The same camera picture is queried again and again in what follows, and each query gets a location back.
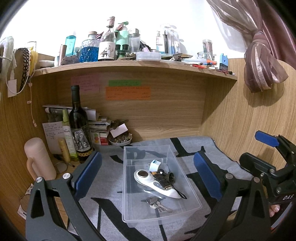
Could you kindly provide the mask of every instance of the hand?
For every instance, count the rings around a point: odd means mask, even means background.
[[[280,210],[279,204],[271,205],[269,208],[269,216],[273,217],[275,213],[277,213]]]

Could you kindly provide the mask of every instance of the green sticky note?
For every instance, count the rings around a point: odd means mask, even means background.
[[[140,80],[109,80],[109,86],[141,86]]]

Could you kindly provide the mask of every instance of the bowl of small items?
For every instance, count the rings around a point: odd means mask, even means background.
[[[122,133],[121,135],[113,138],[112,135],[108,136],[108,140],[111,145],[114,146],[125,146],[131,143],[132,135],[128,131]]]

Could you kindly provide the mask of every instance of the blue liquid bottle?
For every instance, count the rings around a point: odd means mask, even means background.
[[[80,62],[98,61],[100,40],[96,39],[97,32],[89,32],[89,37],[81,44]]]
[[[69,35],[66,38],[66,42],[65,42],[65,45],[67,45],[66,56],[71,56],[74,54],[75,41],[76,41],[76,33],[75,32],[73,32],[72,35]]]

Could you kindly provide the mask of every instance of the silver bolt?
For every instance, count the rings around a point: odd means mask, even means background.
[[[254,182],[259,183],[260,182],[260,178],[254,177]]]
[[[233,175],[232,175],[231,173],[226,173],[226,174],[225,174],[225,177],[226,177],[227,179],[232,179],[232,178],[233,178]]]
[[[41,181],[42,181],[42,177],[37,177],[37,178],[36,178],[36,182],[39,183],[39,182],[41,182]]]
[[[276,188],[276,192],[281,193],[281,188],[280,187]]]
[[[63,178],[64,178],[64,179],[68,179],[70,176],[71,176],[70,173],[64,173]]]

